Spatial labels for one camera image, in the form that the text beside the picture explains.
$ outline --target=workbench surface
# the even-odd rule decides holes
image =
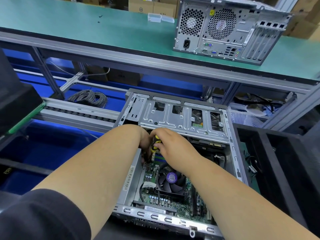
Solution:
[[[176,24],[147,15],[63,0],[1,0],[0,31],[53,36],[105,49],[264,76],[305,78],[320,71],[320,43],[282,36],[261,66],[173,51]]]

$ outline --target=circuit board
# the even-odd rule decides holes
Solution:
[[[159,166],[165,162],[163,156],[156,152],[152,155],[152,162],[146,164],[145,181],[156,183],[158,178]],[[190,180],[186,178],[185,196],[183,200],[177,200],[174,197],[161,194],[160,199],[158,193],[152,188],[143,188],[141,194],[145,203],[154,206],[162,206],[177,211],[177,217],[203,222],[207,224],[215,224],[210,211],[206,208],[205,203],[198,195]]]

